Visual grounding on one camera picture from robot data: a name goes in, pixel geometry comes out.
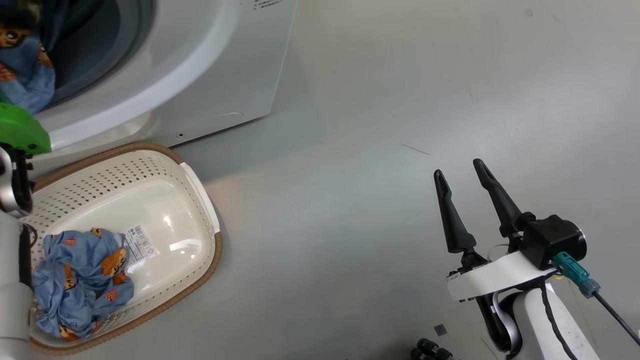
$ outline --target green plastic part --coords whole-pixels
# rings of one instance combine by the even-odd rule
[[[0,143],[7,143],[28,155],[51,152],[47,131],[25,109],[0,102]]]

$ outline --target garment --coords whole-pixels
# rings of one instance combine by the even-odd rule
[[[131,300],[134,285],[124,274],[129,255],[124,240],[123,234],[96,228],[45,237],[45,259],[33,274],[42,330],[78,340]]]
[[[0,101],[30,114],[56,89],[50,51],[60,35],[68,0],[0,0]]]

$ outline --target black square on floor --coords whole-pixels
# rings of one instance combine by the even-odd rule
[[[442,336],[447,333],[447,329],[445,329],[444,325],[442,324],[434,326],[433,329],[436,331],[436,334],[438,336]]]

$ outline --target washing machine drum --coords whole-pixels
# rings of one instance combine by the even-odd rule
[[[47,108],[97,86],[136,53],[153,19],[153,0],[74,0],[49,58],[56,92]]]

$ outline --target black cable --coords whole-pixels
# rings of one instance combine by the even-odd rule
[[[562,337],[562,334],[560,333],[560,329],[558,329],[558,325],[556,324],[556,319],[554,318],[554,314],[553,312],[551,312],[551,305],[549,304],[549,297],[547,295],[547,285],[545,285],[544,277],[540,278],[540,290],[542,291],[542,303],[545,305],[545,312],[547,313],[547,318],[551,323],[551,328],[554,330],[554,334],[556,335],[556,338],[558,339],[558,341],[560,341],[560,344],[562,344],[562,348],[564,349],[564,352],[569,357],[569,359],[578,360],[578,358],[575,357],[575,355],[569,348],[569,345],[566,344],[566,341]]]
[[[629,327],[629,325],[620,317],[620,315],[618,315],[618,313],[613,309],[613,307],[611,307],[611,305],[609,305],[603,298],[602,295],[600,295],[599,292],[595,291],[593,293],[593,297],[598,299],[598,301],[602,304],[602,306],[604,306],[604,308],[609,312],[609,314],[611,314],[611,316],[613,316],[618,323],[620,323],[620,325],[622,325],[622,327],[624,328],[624,330],[627,332],[627,334],[629,334],[629,336],[631,336],[631,338],[638,344],[640,345],[640,338],[638,338],[638,335]]]

